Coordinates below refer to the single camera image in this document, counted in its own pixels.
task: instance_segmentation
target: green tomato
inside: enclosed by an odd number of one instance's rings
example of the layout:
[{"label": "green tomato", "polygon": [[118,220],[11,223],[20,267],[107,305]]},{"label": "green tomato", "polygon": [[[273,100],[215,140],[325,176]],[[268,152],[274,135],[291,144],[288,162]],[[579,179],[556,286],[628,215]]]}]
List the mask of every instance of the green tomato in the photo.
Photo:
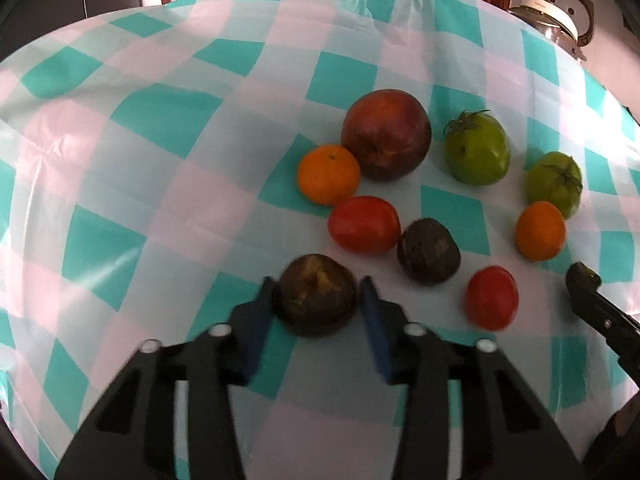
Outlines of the green tomato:
[{"label": "green tomato", "polygon": [[529,203],[546,200],[556,206],[562,216],[571,218],[580,207],[582,173],[573,157],[550,152],[537,161],[527,174]]},{"label": "green tomato", "polygon": [[504,128],[487,111],[462,112],[445,129],[449,171],[472,186],[495,184],[506,175],[511,161]]}]

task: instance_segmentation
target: kettle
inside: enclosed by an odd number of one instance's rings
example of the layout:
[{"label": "kettle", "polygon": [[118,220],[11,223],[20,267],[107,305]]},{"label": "kettle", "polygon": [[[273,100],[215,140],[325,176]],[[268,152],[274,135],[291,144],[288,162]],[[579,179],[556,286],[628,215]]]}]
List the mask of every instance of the kettle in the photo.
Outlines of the kettle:
[{"label": "kettle", "polygon": [[[586,61],[581,47],[591,43],[594,33],[594,12],[591,0],[562,0],[565,12],[556,4],[557,0],[522,0],[518,7],[511,7],[509,13],[520,18],[557,44],[580,63]],[[578,33],[578,28],[569,14],[586,15],[586,30]]]}]

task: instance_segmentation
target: red tomato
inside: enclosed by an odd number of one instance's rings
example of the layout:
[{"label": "red tomato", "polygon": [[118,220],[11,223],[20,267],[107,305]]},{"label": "red tomato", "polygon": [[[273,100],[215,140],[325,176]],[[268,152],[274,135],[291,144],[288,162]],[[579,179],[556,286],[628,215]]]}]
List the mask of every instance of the red tomato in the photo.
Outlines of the red tomato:
[{"label": "red tomato", "polygon": [[466,314],[486,330],[506,328],[516,316],[519,301],[516,282],[502,267],[478,270],[466,286]]},{"label": "red tomato", "polygon": [[396,209],[375,196],[355,196],[340,202],[329,215],[329,234],[347,251],[381,254],[400,239],[400,219]]}]

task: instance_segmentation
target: dark purple fruit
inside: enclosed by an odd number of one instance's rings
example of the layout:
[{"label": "dark purple fruit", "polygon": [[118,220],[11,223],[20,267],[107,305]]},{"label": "dark purple fruit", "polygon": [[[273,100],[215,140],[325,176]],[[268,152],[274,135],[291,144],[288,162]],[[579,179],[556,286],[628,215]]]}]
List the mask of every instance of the dark purple fruit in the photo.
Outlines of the dark purple fruit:
[{"label": "dark purple fruit", "polygon": [[460,267],[460,249],[448,229],[433,218],[422,218],[404,230],[398,261],[406,275],[421,285],[437,285]]},{"label": "dark purple fruit", "polygon": [[280,277],[274,312],[300,336],[340,330],[356,311],[356,281],[351,271],[324,254],[293,260]]}]

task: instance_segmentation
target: table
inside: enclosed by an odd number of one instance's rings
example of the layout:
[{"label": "table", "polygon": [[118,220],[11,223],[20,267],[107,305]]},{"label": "table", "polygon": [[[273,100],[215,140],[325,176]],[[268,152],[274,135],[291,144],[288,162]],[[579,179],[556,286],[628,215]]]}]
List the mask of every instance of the table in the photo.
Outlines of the table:
[{"label": "table", "polygon": [[[346,110],[377,88],[416,96],[434,141],[414,173],[359,193],[393,203],[403,226],[432,216],[450,229],[462,266],[441,286],[412,285],[394,254],[341,251],[328,209],[296,189],[302,155],[338,142]],[[442,141],[447,121],[482,108],[504,125],[512,159],[505,179],[478,189],[449,175]],[[263,276],[320,252],[465,343],[485,335],[460,308],[466,281],[509,269],[518,315],[486,336],[581,455],[631,390],[570,313],[563,273],[581,260],[610,300],[640,308],[638,139],[572,58],[478,0],[178,0],[57,30],[0,65],[0,384],[12,430],[52,477],[142,340],[187,340]],[[551,150],[570,154],[586,185],[563,252],[531,264],[513,227],[525,171]],[[455,385],[451,397],[459,447]],[[232,392],[248,478],[389,478],[403,399],[375,373],[360,319],[321,340],[274,325],[258,376]]]}]

